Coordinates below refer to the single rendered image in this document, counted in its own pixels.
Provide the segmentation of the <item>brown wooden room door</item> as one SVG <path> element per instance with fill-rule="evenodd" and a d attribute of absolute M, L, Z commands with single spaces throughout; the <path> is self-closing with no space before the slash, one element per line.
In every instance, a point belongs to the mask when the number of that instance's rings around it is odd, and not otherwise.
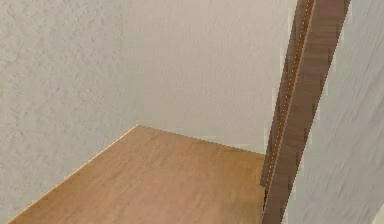
<path fill-rule="evenodd" d="M 260 185 L 281 224 L 351 0 L 297 0 Z"/>

